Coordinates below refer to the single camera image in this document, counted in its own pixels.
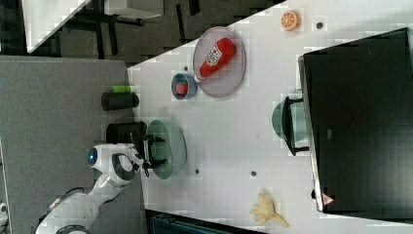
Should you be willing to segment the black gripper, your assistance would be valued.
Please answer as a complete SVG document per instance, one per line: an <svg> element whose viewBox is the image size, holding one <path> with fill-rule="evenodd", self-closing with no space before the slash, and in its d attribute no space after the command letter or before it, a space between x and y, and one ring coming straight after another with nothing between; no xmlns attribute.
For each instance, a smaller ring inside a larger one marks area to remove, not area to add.
<svg viewBox="0 0 413 234"><path fill-rule="evenodd" d="M149 169L156 169L169 161L168 159L154 160L152 157L152 145L155 142L165 142L163 138L153 135L144 136L138 130L132 130L131 142L137 150L139 158L143 160L142 168L144 171L147 171Z"/></svg>

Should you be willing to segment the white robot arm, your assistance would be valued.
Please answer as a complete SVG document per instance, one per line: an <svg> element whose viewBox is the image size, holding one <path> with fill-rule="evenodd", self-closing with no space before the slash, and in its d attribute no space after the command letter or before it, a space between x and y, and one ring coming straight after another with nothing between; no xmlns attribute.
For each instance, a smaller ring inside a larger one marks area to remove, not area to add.
<svg viewBox="0 0 413 234"><path fill-rule="evenodd" d="M33 234L92 234L90 228L103 204L116 199L140 170L148 175L148 169L165 163L165 160L150 161L151 146L165 141L162 137L146 135L132 143L94 146L88 153L88 165L100 172L100 176L92 190L65 194L55 200Z"/></svg>

